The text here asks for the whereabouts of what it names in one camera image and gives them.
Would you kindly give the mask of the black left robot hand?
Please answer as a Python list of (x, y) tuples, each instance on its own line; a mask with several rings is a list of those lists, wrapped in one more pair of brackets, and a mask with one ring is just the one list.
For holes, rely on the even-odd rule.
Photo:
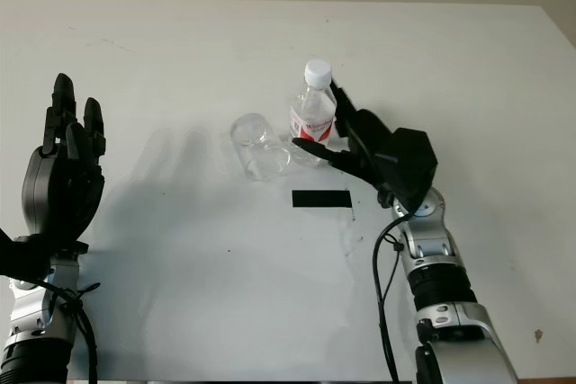
[(22, 186), (22, 209), (31, 234), (55, 249), (70, 249), (92, 221), (104, 191), (99, 159), (106, 138), (101, 105), (86, 100), (77, 119), (74, 85), (58, 74), (46, 110), (43, 141), (31, 154)]

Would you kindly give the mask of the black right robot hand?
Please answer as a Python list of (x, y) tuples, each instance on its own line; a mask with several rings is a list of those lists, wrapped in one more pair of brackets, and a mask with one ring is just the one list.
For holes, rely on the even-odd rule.
[(392, 133), (382, 121), (366, 109), (357, 110), (345, 90), (332, 80), (329, 89), (337, 102), (335, 126), (341, 138), (347, 138), (348, 150), (334, 151), (307, 138), (293, 138), (292, 143), (310, 156), (371, 184), (377, 191), (389, 188), (385, 174), (377, 164), (376, 154)]

